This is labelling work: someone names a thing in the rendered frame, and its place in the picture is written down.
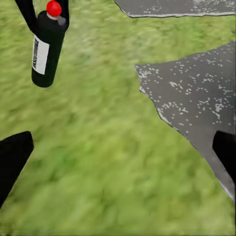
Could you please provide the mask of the insectifuge atomizer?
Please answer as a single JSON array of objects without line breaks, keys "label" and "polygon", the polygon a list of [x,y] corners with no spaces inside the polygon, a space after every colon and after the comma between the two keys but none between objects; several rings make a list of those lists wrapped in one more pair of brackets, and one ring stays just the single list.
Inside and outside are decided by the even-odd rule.
[{"label": "insectifuge atomizer", "polygon": [[34,34],[31,74],[32,81],[41,88],[49,88],[54,82],[67,29],[67,20],[60,16],[61,6],[57,1],[49,1],[46,9],[36,16],[40,36]]}]

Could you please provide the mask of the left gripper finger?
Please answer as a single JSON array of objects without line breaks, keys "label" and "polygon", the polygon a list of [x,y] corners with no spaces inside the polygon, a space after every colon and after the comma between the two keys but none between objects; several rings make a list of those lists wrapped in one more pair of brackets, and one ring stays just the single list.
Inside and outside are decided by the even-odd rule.
[{"label": "left gripper finger", "polygon": [[66,22],[66,31],[69,29],[69,4],[68,4],[68,0],[55,0],[57,1],[60,6],[61,6],[61,14],[60,16],[65,18],[67,20]]},{"label": "left gripper finger", "polygon": [[38,28],[38,22],[36,19],[32,0],[15,0],[15,2],[19,7],[29,29],[32,31],[33,34],[40,36],[40,31]]}]

